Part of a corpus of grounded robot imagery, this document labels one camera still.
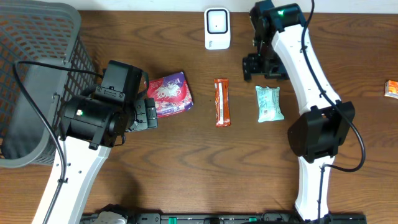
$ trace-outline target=small white packet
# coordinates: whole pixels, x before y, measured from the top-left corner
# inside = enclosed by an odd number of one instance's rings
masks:
[[[264,121],[279,121],[285,119],[279,108],[279,87],[263,88],[256,86],[259,104],[259,123]]]

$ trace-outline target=wooden table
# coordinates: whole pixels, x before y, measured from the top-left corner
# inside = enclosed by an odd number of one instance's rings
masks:
[[[242,58],[255,52],[248,14],[231,13],[228,50],[204,46],[203,13],[80,12],[81,34],[97,69],[120,60],[151,79],[184,71],[191,110],[127,134],[99,172],[85,212],[109,203],[164,213],[256,213],[292,210],[299,186],[297,157],[287,129],[299,117],[289,81],[243,80]],[[323,70],[343,101],[356,108],[355,125],[368,158],[356,173],[331,173],[330,211],[363,212],[369,223],[398,220],[398,100],[383,97],[398,80],[398,16],[315,14],[310,26]],[[215,128],[214,78],[229,78],[232,125]],[[254,87],[279,86],[284,121],[258,123]],[[354,167],[353,133],[336,164]],[[0,169],[0,223],[30,223],[51,167]]]

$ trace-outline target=orange package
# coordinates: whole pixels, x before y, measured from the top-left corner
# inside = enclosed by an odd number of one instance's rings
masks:
[[[231,125],[228,105],[228,79],[214,79],[214,86],[216,88],[216,127],[227,127]]]
[[[392,80],[386,82],[386,90],[384,96],[389,96],[398,99],[398,82]]]

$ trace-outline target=gray plastic basket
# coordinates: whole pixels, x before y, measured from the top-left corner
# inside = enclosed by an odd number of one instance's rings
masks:
[[[12,74],[15,60],[93,71],[79,36],[81,17],[61,3],[0,0],[0,142],[1,167],[52,164],[55,145],[28,104]],[[20,65],[19,75],[54,130],[60,108],[94,84],[92,75],[36,65]]]

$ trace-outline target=pink and purple package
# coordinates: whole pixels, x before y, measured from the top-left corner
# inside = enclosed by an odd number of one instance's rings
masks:
[[[184,112],[193,106],[183,72],[149,81],[147,95],[155,99],[158,118]]]

